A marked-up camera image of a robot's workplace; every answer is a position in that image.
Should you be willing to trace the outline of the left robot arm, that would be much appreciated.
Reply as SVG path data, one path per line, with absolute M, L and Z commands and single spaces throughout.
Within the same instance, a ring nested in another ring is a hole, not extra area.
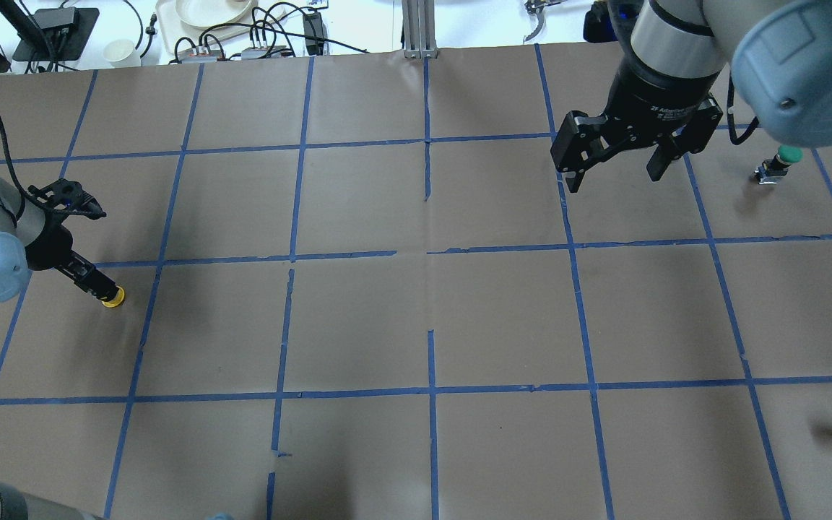
M 104 306 L 120 306 L 122 287 L 73 251 L 73 236 L 63 225 L 67 210 L 99 220 L 105 216 L 101 204 L 76 181 L 30 186 L 27 192 L 23 196 L 0 177 L 0 303 L 25 290 L 33 271 L 56 269 Z

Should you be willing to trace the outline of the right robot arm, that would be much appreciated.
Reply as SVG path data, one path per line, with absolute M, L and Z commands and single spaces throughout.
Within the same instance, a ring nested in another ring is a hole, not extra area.
M 832 1 L 607 1 L 605 14 L 623 50 L 607 104 L 568 112 L 550 151 L 570 192 L 621 152 L 653 149 L 652 181 L 702 152 L 729 115 L 711 92 L 723 68 L 751 129 L 832 146 Z

